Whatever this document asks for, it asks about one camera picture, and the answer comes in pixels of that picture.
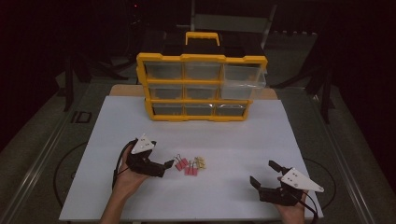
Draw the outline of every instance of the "plastic bin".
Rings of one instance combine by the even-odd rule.
[[[262,70],[256,81],[235,81],[224,78],[220,87],[220,98],[225,100],[256,99],[260,96],[265,85],[265,76]]]
[[[243,116],[247,108],[246,104],[241,105],[216,105],[217,116]]]
[[[220,63],[187,62],[184,63],[185,78],[196,80],[219,79]]]
[[[185,85],[186,99],[215,99],[218,85]]]
[[[226,63],[223,78],[231,81],[257,81],[261,72],[258,63]]]
[[[181,99],[183,95],[182,85],[149,84],[151,99]]]
[[[181,79],[181,63],[145,62],[148,78]]]
[[[214,105],[212,104],[184,104],[188,116],[211,116]]]
[[[154,115],[181,115],[183,113],[182,104],[152,104]]]

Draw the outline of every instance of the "yellow storage organizer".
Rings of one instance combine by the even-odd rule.
[[[256,55],[236,57],[237,51],[249,48],[240,44],[236,48],[230,45],[234,38],[222,37],[229,45],[222,46],[216,33],[187,32],[183,44],[168,45],[174,51],[164,50],[166,38],[157,39],[164,41],[155,42],[157,48],[149,43],[147,50],[142,48],[136,70],[151,119],[232,121],[248,117],[252,99],[265,86],[267,60],[260,44],[260,50],[253,50],[259,52]]]

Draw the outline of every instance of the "tripod leg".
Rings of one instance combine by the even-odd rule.
[[[87,63],[90,63],[94,67],[100,69],[102,72],[104,72],[106,75],[109,77],[112,77],[117,80],[128,80],[128,77],[122,77],[119,74],[113,72],[111,69],[105,67],[104,65],[100,64],[99,62],[96,62],[95,60],[92,60],[89,58],[87,55],[84,55],[82,53],[78,54],[82,59],[84,59]]]
[[[316,73],[318,70],[320,69],[320,66],[316,66],[306,72],[300,72],[297,76],[291,77],[290,79],[281,82],[279,84],[276,85],[271,85],[271,88],[275,88],[275,89],[283,89],[291,84],[293,84],[296,81],[299,81],[305,77],[309,77],[311,76],[311,74]]]
[[[330,123],[330,121],[329,121],[329,103],[330,103],[331,87],[332,87],[332,71],[330,69],[328,69],[326,71],[326,77],[325,77],[325,80],[323,83],[322,102],[320,105],[320,114],[326,123]]]
[[[71,63],[71,56],[66,55],[64,59],[64,75],[65,75],[65,95],[66,104],[64,106],[64,111],[68,111],[71,104],[74,101],[74,91],[73,91],[73,68]]]
[[[305,87],[305,91],[309,95],[315,95],[320,90],[320,87],[323,85],[325,76],[323,74],[326,70],[321,67],[309,80],[308,84]]]

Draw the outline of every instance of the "human arm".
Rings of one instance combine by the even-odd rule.
[[[100,220],[101,224],[119,223],[122,209],[126,201],[137,191],[140,185],[149,178],[148,175],[138,174],[128,168],[126,159],[132,148],[133,146],[127,147],[122,155],[122,165],[119,169],[117,181],[108,199],[105,211],[102,214]]]

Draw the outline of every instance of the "white board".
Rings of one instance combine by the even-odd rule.
[[[198,176],[175,167],[163,178],[151,177],[124,207],[121,219],[135,221],[273,220],[279,213],[249,183],[277,188],[273,160],[308,175],[288,117],[278,100],[255,101],[246,121],[151,121],[144,98],[107,96],[67,195],[60,220],[100,219],[111,193],[113,170],[122,148],[145,133],[157,145],[152,161],[164,163],[177,154],[205,158]],[[323,216],[315,193],[310,196]],[[312,217],[306,210],[305,215]]]

